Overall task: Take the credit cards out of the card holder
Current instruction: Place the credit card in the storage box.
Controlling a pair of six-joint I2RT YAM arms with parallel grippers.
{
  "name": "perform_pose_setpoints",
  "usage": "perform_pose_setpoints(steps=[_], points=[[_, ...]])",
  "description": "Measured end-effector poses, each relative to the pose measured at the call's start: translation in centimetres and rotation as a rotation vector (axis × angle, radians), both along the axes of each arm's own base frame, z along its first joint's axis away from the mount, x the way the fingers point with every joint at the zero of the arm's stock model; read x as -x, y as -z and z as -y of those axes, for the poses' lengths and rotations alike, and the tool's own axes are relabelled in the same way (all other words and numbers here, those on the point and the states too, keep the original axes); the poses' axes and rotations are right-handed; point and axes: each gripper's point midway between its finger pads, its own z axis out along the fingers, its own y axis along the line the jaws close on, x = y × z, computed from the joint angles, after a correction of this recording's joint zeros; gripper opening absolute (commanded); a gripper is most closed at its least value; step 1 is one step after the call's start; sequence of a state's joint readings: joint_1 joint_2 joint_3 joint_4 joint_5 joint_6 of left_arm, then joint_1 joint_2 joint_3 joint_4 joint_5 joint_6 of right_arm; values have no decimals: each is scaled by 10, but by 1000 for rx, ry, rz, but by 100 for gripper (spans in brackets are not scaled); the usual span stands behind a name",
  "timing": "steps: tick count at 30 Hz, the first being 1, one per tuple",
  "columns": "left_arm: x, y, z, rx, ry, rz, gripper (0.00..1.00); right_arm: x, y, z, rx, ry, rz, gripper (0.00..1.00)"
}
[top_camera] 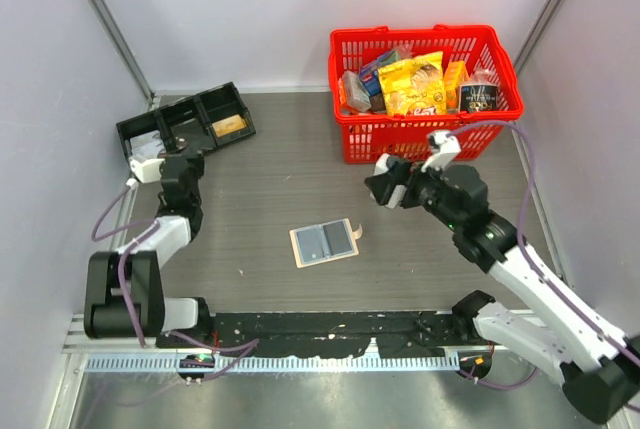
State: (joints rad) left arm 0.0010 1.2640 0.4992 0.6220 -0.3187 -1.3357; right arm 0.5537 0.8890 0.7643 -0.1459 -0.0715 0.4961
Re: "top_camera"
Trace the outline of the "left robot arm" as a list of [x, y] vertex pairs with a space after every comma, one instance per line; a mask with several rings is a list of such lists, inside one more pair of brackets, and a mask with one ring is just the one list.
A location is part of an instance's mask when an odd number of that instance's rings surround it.
[[[90, 339], [167, 336], [202, 347], [213, 336], [214, 322], [202, 297], [164, 294], [161, 269], [199, 234], [204, 213], [199, 181], [205, 151], [199, 147], [144, 159], [129, 158], [131, 176], [92, 229], [94, 242], [139, 225], [146, 229], [112, 251], [94, 253], [88, 262], [84, 331]], [[141, 184], [158, 182], [155, 217], [130, 222], [103, 234], [100, 226], [115, 205]]]

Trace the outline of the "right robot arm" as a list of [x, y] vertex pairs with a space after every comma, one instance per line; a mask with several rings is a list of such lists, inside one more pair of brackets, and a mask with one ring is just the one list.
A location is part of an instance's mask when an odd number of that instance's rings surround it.
[[483, 338], [505, 346], [558, 384], [595, 424], [607, 423], [638, 395], [638, 337], [599, 315], [544, 264], [516, 227], [490, 208], [487, 185], [475, 168], [419, 166], [384, 154], [365, 184], [380, 206], [421, 207], [442, 222], [458, 252], [541, 322], [535, 325], [475, 291], [453, 308], [457, 340]]

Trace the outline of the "beige card holder wallet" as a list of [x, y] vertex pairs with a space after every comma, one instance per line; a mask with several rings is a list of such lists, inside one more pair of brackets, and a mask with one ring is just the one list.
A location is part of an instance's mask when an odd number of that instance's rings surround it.
[[289, 237], [296, 267], [303, 269], [359, 255], [363, 229], [348, 218], [292, 229]]

